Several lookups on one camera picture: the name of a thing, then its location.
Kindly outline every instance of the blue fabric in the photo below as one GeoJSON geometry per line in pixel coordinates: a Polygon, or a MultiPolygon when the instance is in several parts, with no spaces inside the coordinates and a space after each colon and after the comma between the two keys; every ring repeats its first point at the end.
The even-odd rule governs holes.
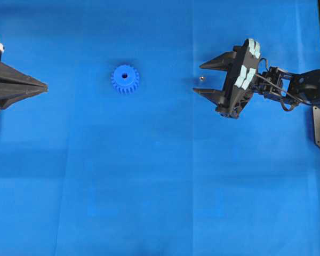
{"type": "Polygon", "coordinates": [[[256,95],[232,120],[192,91],[249,37],[320,68],[316,2],[0,1],[3,61],[49,85],[0,113],[0,255],[320,255],[310,108],[256,95]]]}

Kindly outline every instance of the gear teeth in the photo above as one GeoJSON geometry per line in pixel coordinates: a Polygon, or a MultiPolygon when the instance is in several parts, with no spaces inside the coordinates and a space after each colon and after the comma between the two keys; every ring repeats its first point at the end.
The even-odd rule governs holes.
{"type": "Polygon", "coordinates": [[[137,90],[139,87],[140,82],[140,75],[139,72],[130,65],[122,65],[115,69],[115,71],[110,76],[111,83],[113,87],[120,93],[120,94],[131,94],[137,90]],[[134,80],[131,81],[130,79],[121,79],[124,73],[132,74],[134,80]]]}

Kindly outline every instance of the black cable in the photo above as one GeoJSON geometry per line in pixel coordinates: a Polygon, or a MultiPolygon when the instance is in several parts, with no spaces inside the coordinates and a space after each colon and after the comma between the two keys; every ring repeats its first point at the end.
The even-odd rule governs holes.
{"type": "Polygon", "coordinates": [[[264,81],[266,81],[267,83],[269,83],[271,86],[275,87],[276,89],[280,90],[281,92],[286,93],[288,96],[290,96],[291,98],[293,98],[294,100],[298,101],[299,103],[308,105],[308,106],[320,106],[320,104],[310,104],[308,102],[306,102],[305,100],[300,99],[299,97],[293,96],[290,93],[288,93],[288,91],[286,91],[285,89],[282,89],[281,87],[277,86],[276,84],[272,83],[271,81],[269,81],[268,79],[266,79],[265,77],[259,75],[259,74],[255,74],[257,77],[263,79],[264,81]]]}
{"type": "Polygon", "coordinates": [[[262,58],[262,59],[260,59],[260,62],[259,62],[259,63],[261,63],[262,60],[265,60],[265,61],[266,61],[266,70],[269,71],[269,70],[268,70],[268,60],[267,60],[266,58],[262,58]]]}
{"type": "Polygon", "coordinates": [[[257,77],[263,79],[264,81],[266,81],[267,83],[269,83],[271,86],[275,87],[276,89],[280,90],[281,92],[284,92],[285,94],[287,94],[288,96],[290,96],[291,98],[293,98],[294,100],[300,102],[300,103],[303,103],[303,104],[306,104],[306,105],[310,105],[312,106],[312,104],[309,104],[307,102],[305,102],[304,100],[296,97],[296,96],[293,96],[291,95],[290,93],[288,93],[288,91],[286,91],[285,89],[282,89],[281,87],[279,87],[278,85],[272,83],[271,81],[269,81],[268,79],[266,79],[265,77],[259,75],[259,74],[255,74],[257,77]]]}

